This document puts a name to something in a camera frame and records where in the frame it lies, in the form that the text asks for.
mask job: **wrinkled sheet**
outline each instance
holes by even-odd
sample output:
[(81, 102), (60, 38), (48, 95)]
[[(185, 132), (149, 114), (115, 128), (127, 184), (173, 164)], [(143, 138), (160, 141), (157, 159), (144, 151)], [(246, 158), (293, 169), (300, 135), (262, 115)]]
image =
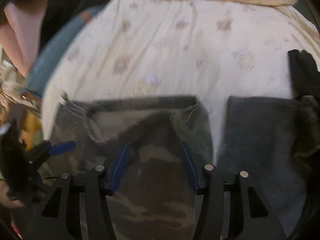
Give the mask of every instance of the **wrinkled sheet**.
[(287, 51), (320, 62), (316, 28), (283, 5), (295, 0), (238, 1), (111, 0), (47, 84), (44, 137), (64, 92), (81, 102), (195, 95), (209, 113), (216, 162), (230, 95), (292, 98)]

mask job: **blue plastic piece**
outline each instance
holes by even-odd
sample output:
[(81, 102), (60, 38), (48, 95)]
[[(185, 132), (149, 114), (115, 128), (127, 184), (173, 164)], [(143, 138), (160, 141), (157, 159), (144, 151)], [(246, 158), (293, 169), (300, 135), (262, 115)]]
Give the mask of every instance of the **blue plastic piece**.
[(65, 152), (69, 152), (69, 151), (72, 151), (75, 147), (76, 147), (76, 143), (74, 141), (60, 143), (50, 148), (49, 155), (55, 156)]
[(125, 172), (125, 168), (128, 162), (128, 154), (130, 147), (128, 144), (124, 145), (122, 152), (118, 158), (114, 170), (110, 174), (110, 191), (114, 194), (120, 186), (121, 178)]
[(192, 157), (190, 156), (190, 150), (191, 149), (188, 147), (188, 144), (182, 142), (182, 164), (185, 168), (190, 188), (198, 195), (200, 189), (198, 173), (196, 172)]

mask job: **camouflage pattern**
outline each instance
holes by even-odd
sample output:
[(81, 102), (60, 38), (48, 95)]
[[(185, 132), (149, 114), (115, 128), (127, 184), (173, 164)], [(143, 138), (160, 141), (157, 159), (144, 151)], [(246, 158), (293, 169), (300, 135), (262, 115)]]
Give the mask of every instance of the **camouflage pattern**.
[[(195, 210), (195, 195), (179, 147), (182, 140), (188, 140), (212, 163), (207, 118), (192, 97), (68, 102), (60, 106), (51, 140), (74, 140), (77, 147), (69, 154), (52, 157), (41, 174), (86, 172), (103, 164), (118, 150), (117, 145), (135, 144), (119, 189), (107, 197), (117, 239), (191, 239), (199, 204)], [(85, 240), (85, 223), (82, 233)]]

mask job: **clothing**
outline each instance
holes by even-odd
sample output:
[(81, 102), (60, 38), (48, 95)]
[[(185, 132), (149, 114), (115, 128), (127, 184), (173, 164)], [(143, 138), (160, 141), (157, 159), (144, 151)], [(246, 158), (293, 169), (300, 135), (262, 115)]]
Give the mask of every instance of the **clothing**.
[(288, 56), (292, 89), (300, 101), (293, 156), (309, 173), (320, 175), (320, 72), (305, 50), (291, 50)]
[(38, 53), (82, 10), (109, 0), (11, 0), (1, 15), (0, 43), (26, 77)]
[(228, 100), (217, 167), (247, 171), (264, 191), (286, 236), (300, 220), (307, 183), (292, 158), (298, 102), (278, 98)]
[(181, 142), (207, 163), (213, 152), (208, 114), (196, 98), (67, 101), (51, 136), (56, 144), (66, 140), (76, 149), (51, 157), (39, 171), (43, 177), (86, 172), (132, 145), (120, 187), (107, 197), (117, 239), (192, 238), (195, 194), (181, 163)]

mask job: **black cloth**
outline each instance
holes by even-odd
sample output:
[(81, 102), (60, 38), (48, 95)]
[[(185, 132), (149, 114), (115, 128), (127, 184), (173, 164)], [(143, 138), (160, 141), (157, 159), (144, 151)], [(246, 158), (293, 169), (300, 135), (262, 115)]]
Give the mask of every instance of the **black cloth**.
[(286, 236), (298, 224), (307, 195), (306, 181), (292, 158), (298, 104), (289, 99), (230, 97), (217, 165), (253, 176)]
[(86, 172), (129, 143), (120, 187), (107, 197), (117, 239), (191, 239), (201, 206), (195, 206), (180, 147), (186, 140), (195, 162), (212, 163), (208, 118), (202, 104), (188, 96), (67, 101), (58, 110), (51, 141), (73, 140), (76, 149), (51, 157), (38, 171), (43, 177)]
[(292, 89), (300, 102), (293, 156), (309, 173), (320, 175), (320, 72), (305, 50), (291, 50), (288, 56)]

